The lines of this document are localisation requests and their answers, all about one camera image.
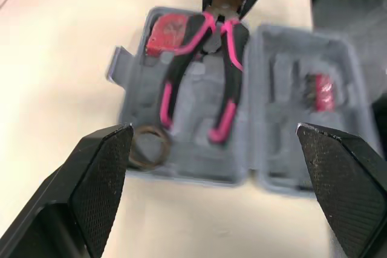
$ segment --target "pliers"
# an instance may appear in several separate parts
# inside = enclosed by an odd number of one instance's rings
[[[239,10],[243,0],[212,0],[206,9],[189,18],[181,46],[175,49],[161,89],[160,121],[170,129],[174,115],[179,85],[192,59],[202,49],[216,30],[221,16],[221,43],[223,49],[224,85],[223,100],[215,124],[209,132],[209,140],[223,143],[232,127],[242,89],[242,56],[249,39],[249,31],[239,21]]]

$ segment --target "tool case latch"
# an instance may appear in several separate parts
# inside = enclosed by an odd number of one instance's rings
[[[128,73],[134,56],[123,47],[116,47],[111,59],[106,78],[108,81],[125,88]]]

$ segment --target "table surface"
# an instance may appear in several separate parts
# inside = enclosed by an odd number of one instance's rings
[[[124,92],[105,80],[115,45],[135,53],[154,6],[201,0],[0,0],[0,234],[84,135],[117,121]],[[247,15],[311,27],[310,0],[260,0]],[[328,257],[316,201],[126,179],[104,257]]]

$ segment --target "open tool case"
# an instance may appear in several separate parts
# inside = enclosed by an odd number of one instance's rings
[[[160,124],[160,88],[172,52],[147,56],[146,43],[156,20],[167,13],[193,11],[157,7],[149,12],[135,56],[117,47],[108,79],[126,91],[121,123],[134,129]],[[217,42],[213,37],[209,42]],[[318,112],[304,100],[305,79],[325,74],[333,83],[334,110]],[[221,51],[191,63],[180,86],[171,150],[153,170],[128,167],[127,175],[202,184],[239,185],[254,170],[265,188],[291,195],[313,196],[301,145],[299,122],[359,134],[379,151],[366,102],[363,79],[352,48],[342,39],[295,28],[262,25],[250,32],[244,52],[242,98],[232,133],[224,145],[211,144],[207,131],[220,105],[224,84]],[[149,158],[160,146],[138,140]]]

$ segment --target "metal ring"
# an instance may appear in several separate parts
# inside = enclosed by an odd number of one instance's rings
[[[137,139],[139,136],[143,134],[152,134],[161,139],[161,151],[159,156],[156,158],[154,162],[148,160],[137,148]],[[139,169],[151,170],[155,167],[163,164],[166,158],[169,155],[169,151],[171,149],[171,141],[167,134],[160,128],[157,128],[152,125],[145,125],[137,128],[134,131],[134,136],[132,139],[131,151],[129,154],[129,163],[133,166],[138,167]]]

